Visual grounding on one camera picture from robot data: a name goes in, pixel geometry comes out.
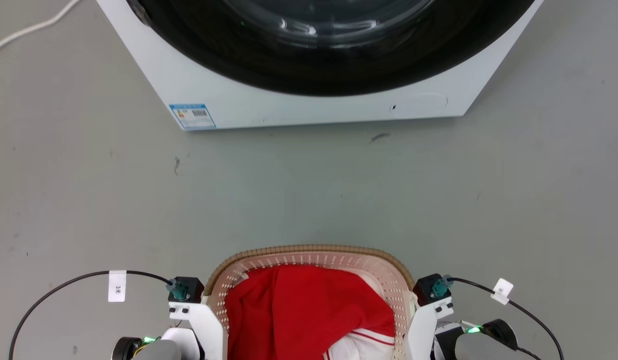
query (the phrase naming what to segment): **gray floor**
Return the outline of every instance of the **gray floor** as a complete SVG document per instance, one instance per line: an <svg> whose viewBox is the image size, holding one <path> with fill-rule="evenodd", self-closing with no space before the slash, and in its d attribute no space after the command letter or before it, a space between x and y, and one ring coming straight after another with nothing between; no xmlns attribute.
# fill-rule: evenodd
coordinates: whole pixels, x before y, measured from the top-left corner
<svg viewBox="0 0 618 360"><path fill-rule="evenodd" d="M65 2L0 0L0 38ZM618 359L618 0L547 0L460 119L184 133L94 0L0 52L0 359L74 276L205 280L236 251L305 243L503 276L568 359ZM106 286L46 301L16 358L105 359L172 324L160 283L130 276L113 305ZM503 317L556 358L515 309L454 296L460 318Z"/></svg>

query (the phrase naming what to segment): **white washing machine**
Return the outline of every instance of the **white washing machine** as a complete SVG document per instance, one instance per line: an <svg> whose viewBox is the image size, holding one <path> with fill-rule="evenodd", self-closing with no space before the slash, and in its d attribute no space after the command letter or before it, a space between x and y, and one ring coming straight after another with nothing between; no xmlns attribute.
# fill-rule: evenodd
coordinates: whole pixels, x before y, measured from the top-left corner
<svg viewBox="0 0 618 360"><path fill-rule="evenodd" d="M183 130L462 116L543 0L98 0Z"/></svg>

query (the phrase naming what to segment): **floor stain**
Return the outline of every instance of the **floor stain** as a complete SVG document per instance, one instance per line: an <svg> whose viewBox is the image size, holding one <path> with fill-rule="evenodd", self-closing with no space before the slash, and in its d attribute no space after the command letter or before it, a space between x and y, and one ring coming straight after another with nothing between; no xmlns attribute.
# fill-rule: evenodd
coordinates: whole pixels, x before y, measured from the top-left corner
<svg viewBox="0 0 618 360"><path fill-rule="evenodd" d="M120 156L112 148L109 149L109 157L112 158L112 159L116 158L116 159L120 160Z"/></svg>
<svg viewBox="0 0 618 360"><path fill-rule="evenodd" d="M389 134L388 132L386 132L386 133L384 132L384 133L375 135L374 137L371 137L371 141L369 141L369 144L374 142L374 141L376 141L377 139L382 139L383 137L385 138L385 137L388 137L388 136L389 137L391 136L391 134Z"/></svg>
<svg viewBox="0 0 618 360"><path fill-rule="evenodd" d="M180 158L176 156L176 166L173 168L173 172L178 175L178 168L180 167Z"/></svg>

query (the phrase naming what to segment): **white label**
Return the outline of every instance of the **white label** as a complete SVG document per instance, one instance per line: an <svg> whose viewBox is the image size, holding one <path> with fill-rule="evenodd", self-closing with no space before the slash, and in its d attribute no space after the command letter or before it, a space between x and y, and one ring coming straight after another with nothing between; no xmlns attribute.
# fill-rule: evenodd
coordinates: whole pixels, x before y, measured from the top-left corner
<svg viewBox="0 0 618 360"><path fill-rule="evenodd" d="M109 271L109 302L122 303L126 298L126 270Z"/></svg>
<svg viewBox="0 0 618 360"><path fill-rule="evenodd" d="M500 278L496 283L493 291L495 294L491 295L491 298L498 301L499 303L506 305L508 303L508 294L513 289L513 284Z"/></svg>
<svg viewBox="0 0 618 360"><path fill-rule="evenodd" d="M204 104L172 104L171 111L184 128L215 128L215 123Z"/></svg>

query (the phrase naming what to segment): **laundry basket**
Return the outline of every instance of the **laundry basket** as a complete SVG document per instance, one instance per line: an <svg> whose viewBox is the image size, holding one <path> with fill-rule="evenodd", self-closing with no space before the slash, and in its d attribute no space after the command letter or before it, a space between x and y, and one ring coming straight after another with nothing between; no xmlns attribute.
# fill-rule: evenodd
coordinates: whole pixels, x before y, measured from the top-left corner
<svg viewBox="0 0 618 360"><path fill-rule="evenodd" d="M415 282L405 266L384 251L358 246L309 244L275 246L237 253L218 266L204 290L206 304L229 332L224 298L242 275L253 269L278 265L306 265L341 269L363 278L391 306L395 320L393 358L405 360L403 338L415 307Z"/></svg>

